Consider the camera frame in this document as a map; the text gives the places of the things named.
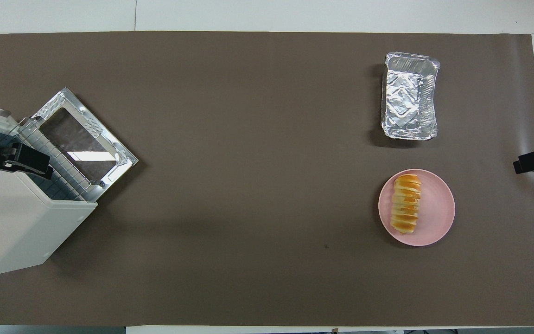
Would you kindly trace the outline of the white toaster oven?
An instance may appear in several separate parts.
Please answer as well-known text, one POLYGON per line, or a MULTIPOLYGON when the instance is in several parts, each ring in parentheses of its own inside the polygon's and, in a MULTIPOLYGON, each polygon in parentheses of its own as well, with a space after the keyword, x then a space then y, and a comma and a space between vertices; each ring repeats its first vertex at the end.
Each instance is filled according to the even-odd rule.
MULTIPOLYGON (((21 142, 0 110, 0 145, 21 142)), ((50 199, 27 173, 0 171, 0 274, 43 264, 97 207, 94 199, 50 199)))

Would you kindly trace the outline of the brown table mat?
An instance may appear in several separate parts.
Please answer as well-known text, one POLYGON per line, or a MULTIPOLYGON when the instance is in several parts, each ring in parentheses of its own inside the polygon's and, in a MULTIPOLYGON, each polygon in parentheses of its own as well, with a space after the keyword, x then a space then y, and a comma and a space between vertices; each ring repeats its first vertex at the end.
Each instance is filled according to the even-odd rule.
POLYGON ((0 34, 0 108, 62 88, 139 158, 42 265, 0 274, 0 325, 534 326, 530 36, 0 34), (437 137, 380 126, 385 57, 441 65, 437 137), (381 223, 395 174, 452 192, 439 241, 381 223))

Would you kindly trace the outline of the sliced bread loaf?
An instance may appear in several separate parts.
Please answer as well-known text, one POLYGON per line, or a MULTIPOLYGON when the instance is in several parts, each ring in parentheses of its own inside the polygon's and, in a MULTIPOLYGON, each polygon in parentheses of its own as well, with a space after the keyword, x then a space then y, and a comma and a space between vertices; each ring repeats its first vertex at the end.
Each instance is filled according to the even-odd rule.
POLYGON ((394 180, 390 224, 399 233, 413 233, 417 226, 421 186, 415 174, 402 174, 394 180))

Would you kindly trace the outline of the pink plate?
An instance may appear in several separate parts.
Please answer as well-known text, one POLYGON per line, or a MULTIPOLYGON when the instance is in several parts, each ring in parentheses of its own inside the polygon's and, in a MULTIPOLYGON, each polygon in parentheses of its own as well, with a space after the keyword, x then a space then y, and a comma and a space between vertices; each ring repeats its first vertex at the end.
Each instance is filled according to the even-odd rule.
POLYGON ((393 175, 383 186, 378 199, 381 223, 388 233, 409 246, 427 246, 442 239, 450 230, 454 215, 454 198, 448 185, 436 174, 423 169, 408 169, 393 175), (391 224, 394 180, 402 174, 415 174, 422 182, 420 212, 413 233, 399 233, 391 224))

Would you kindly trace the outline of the glass oven door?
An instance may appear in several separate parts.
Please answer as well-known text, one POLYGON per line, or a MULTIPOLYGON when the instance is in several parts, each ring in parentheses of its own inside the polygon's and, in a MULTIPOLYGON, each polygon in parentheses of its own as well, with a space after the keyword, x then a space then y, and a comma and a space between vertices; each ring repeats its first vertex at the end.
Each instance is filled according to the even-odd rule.
POLYGON ((29 139, 51 157, 55 171, 79 193, 105 192, 139 159, 83 104, 63 88, 26 125, 29 139))

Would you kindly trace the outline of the aluminium foil tray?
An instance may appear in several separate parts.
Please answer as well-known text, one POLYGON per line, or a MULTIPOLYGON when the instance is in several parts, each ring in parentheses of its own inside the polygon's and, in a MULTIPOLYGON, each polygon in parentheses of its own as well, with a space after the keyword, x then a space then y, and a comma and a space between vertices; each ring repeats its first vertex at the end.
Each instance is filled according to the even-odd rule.
POLYGON ((390 139, 428 141, 438 135, 434 105, 439 60, 392 51, 385 57, 380 126, 390 139))

